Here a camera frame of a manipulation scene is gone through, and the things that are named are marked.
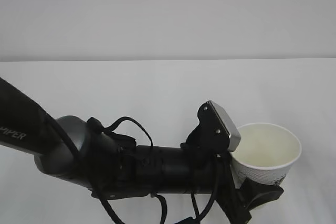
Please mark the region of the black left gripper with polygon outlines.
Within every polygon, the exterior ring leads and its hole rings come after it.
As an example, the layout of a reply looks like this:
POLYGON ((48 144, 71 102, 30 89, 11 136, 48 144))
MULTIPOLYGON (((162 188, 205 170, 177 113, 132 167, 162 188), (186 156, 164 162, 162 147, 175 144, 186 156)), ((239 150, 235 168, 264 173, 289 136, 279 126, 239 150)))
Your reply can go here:
POLYGON ((195 216, 178 223, 201 223, 214 204, 220 206, 230 223, 248 223, 251 214, 247 208, 278 200, 284 190, 249 178, 235 189, 227 153, 210 156, 198 164, 195 155, 181 150, 180 157, 163 162, 160 192, 190 195, 195 216))

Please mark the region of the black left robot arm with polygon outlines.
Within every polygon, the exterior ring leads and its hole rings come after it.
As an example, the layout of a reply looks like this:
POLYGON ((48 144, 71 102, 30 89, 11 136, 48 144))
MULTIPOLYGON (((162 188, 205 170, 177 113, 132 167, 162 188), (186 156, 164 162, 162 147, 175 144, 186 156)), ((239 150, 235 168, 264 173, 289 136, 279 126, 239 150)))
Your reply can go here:
POLYGON ((198 126, 178 148, 138 145, 116 128, 128 116, 108 127, 96 118, 54 119, 39 104, 6 80, 1 80, 1 144, 32 154, 44 174, 88 188, 100 200, 114 223, 121 219, 111 200, 151 196, 167 218, 165 194, 208 194, 204 210, 184 223, 200 223, 214 203, 230 223, 248 223, 250 211, 283 193, 278 185, 244 179, 235 187, 231 153, 240 133, 226 111, 209 100, 197 112, 198 126))

